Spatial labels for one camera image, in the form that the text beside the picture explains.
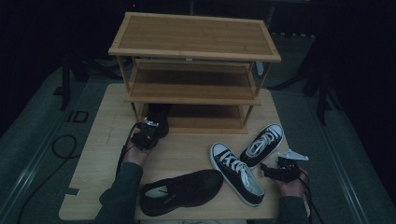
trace gray sleeve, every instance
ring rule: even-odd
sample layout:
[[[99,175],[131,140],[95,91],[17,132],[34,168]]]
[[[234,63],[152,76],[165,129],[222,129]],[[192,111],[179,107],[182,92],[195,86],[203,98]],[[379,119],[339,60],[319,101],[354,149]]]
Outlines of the gray sleeve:
[[[308,216],[304,199],[299,197],[282,197],[279,200],[279,213],[276,224],[307,224]]]
[[[141,166],[125,162],[111,188],[100,197],[102,208],[93,223],[134,223],[137,192],[142,175]]]

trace wooden table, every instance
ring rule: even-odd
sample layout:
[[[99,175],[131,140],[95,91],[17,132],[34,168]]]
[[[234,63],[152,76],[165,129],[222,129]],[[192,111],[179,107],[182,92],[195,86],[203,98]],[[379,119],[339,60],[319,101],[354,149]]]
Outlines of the wooden table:
[[[108,86],[70,183],[70,188],[79,189],[79,194],[65,195],[59,212],[61,219],[90,220],[94,219],[100,210],[99,197],[114,181],[120,150],[135,123],[129,104],[122,100],[124,94],[123,84]],[[251,118],[247,123],[248,134],[169,133],[160,140],[151,153],[141,184],[212,168],[209,149],[216,142],[229,146],[238,157],[264,126],[280,123],[271,93],[262,90],[260,99],[262,104],[251,112]],[[278,151],[287,149],[289,146],[285,138]],[[264,162],[276,167],[276,153]],[[193,208],[178,208],[160,217],[147,217],[137,206],[135,218],[201,220],[274,218],[277,215],[279,197],[276,186],[270,179],[263,177],[258,167],[253,173],[266,190],[264,199],[258,207],[244,204],[233,189],[224,182],[219,194],[207,204]]]

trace black cable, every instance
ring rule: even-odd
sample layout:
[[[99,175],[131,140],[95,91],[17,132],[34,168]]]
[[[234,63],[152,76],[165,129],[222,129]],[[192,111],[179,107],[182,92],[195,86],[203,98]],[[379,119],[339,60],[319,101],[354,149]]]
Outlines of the black cable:
[[[56,152],[56,150],[55,150],[55,145],[56,145],[56,143],[57,143],[60,139],[65,138],[65,137],[70,137],[70,138],[72,138],[73,141],[74,141],[74,145],[73,145],[72,150],[71,150],[70,153],[68,154],[68,156],[61,156],[61,155],[59,155],[59,154]],[[56,174],[56,173],[57,173],[57,172],[58,172],[58,171],[70,160],[70,159],[74,159],[74,158],[80,157],[80,155],[73,156],[73,154],[75,153],[75,151],[76,151],[76,149],[77,149],[77,138],[76,138],[75,136],[71,135],[71,134],[65,134],[65,135],[62,135],[62,136],[56,138],[56,139],[52,142],[51,149],[52,149],[52,152],[53,152],[57,157],[59,157],[59,158],[61,158],[61,159],[64,159],[64,161],[63,161],[62,164],[59,165],[58,168],[56,168],[55,171],[53,171],[43,182],[41,182],[41,184],[29,195],[29,197],[27,198],[27,200],[26,200],[25,203],[23,204],[23,206],[22,206],[22,208],[21,208],[21,211],[20,211],[20,213],[19,213],[19,215],[18,215],[18,224],[21,223],[21,218],[22,218],[23,212],[24,212],[24,210],[25,210],[27,204],[32,200],[32,198],[35,196],[35,194],[44,186],[44,184],[47,183],[47,181],[49,181],[49,180],[50,180],[50,179],[51,179],[51,178],[52,178],[52,177],[53,177],[53,176],[54,176],[54,175],[55,175],[55,174]]]
[[[131,138],[132,133],[134,132],[134,128],[135,128],[136,126],[137,126],[137,123],[134,124],[134,126],[132,126],[131,131],[129,131],[128,137],[126,138],[125,144],[124,144],[124,146],[122,147],[121,154],[120,154],[120,157],[119,157],[119,162],[117,163],[116,176],[119,174],[119,171],[120,171],[120,169],[121,169],[123,157],[125,156],[126,152],[130,149],[130,148],[127,148],[127,146],[128,146],[128,141],[130,141],[130,138]]]
[[[306,176],[306,182],[307,183],[305,183],[300,177],[298,177],[298,179],[300,180],[300,182],[305,187],[305,193],[304,194],[307,197],[309,211],[311,212],[311,214],[309,214],[309,223],[313,224],[313,220],[312,220],[312,208],[313,208],[315,213],[318,216],[318,219],[319,219],[320,223],[324,224],[323,219],[321,218],[320,213],[318,212],[318,209],[315,207],[314,202],[312,201],[312,192],[311,192],[311,188],[309,187],[309,182],[310,182],[309,176],[308,176],[308,174],[305,171],[303,171],[301,169],[300,169],[300,172],[302,172]]]

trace black slip-on shoe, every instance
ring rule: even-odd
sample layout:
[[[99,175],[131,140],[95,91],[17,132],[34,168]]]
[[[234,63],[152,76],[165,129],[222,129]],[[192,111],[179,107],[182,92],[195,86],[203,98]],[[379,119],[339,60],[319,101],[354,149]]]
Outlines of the black slip-on shoe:
[[[223,176],[217,170],[202,170],[147,184],[140,190],[140,207],[149,217],[169,213],[179,207],[208,203],[221,189]]]
[[[214,144],[210,148],[210,161],[215,169],[222,172],[224,179],[243,202],[252,207],[262,202],[265,190],[250,168],[238,160],[227,146],[222,143]]]
[[[271,155],[282,143],[283,129],[278,124],[264,127],[253,142],[241,153],[239,160],[248,167],[256,167],[267,156]]]
[[[169,133],[168,112],[172,105],[168,104],[149,104],[148,105],[148,120],[158,123],[158,130],[155,137],[162,138]]]

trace human hand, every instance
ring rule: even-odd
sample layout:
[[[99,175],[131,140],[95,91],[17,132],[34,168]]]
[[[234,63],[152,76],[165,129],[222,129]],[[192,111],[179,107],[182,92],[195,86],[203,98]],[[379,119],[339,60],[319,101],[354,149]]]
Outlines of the human hand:
[[[127,152],[125,153],[122,162],[133,162],[143,167],[150,153],[151,149],[140,150],[137,146],[134,145],[134,143],[128,141]]]
[[[308,172],[301,169],[300,173],[300,179],[305,181],[307,179]],[[285,183],[280,180],[274,180],[275,183],[277,184],[280,195],[282,197],[287,197],[287,196],[294,196],[294,197],[304,197],[304,192],[305,192],[305,185],[304,183],[301,182],[300,179],[295,179],[290,181],[289,183]]]

